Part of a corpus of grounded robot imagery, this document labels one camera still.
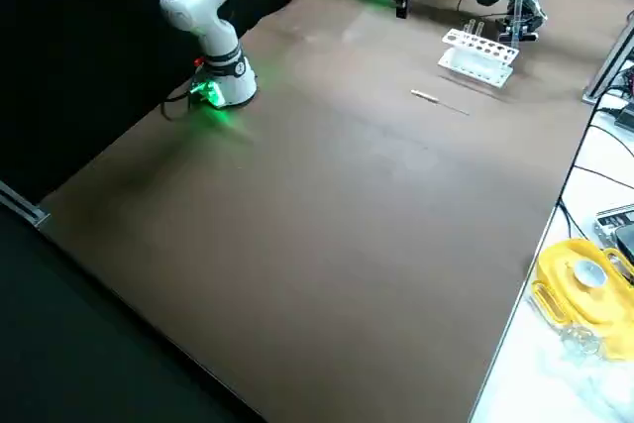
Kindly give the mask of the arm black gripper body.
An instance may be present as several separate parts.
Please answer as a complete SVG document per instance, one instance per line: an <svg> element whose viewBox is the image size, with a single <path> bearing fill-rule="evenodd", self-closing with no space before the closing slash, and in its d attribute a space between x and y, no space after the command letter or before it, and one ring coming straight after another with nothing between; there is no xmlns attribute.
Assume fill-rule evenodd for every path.
<svg viewBox="0 0 634 423"><path fill-rule="evenodd" d="M510 29L515 23L515 4L517 0L509 0L503 25ZM537 30L548 19L538 0L521 0L519 24L524 30Z"/></svg>

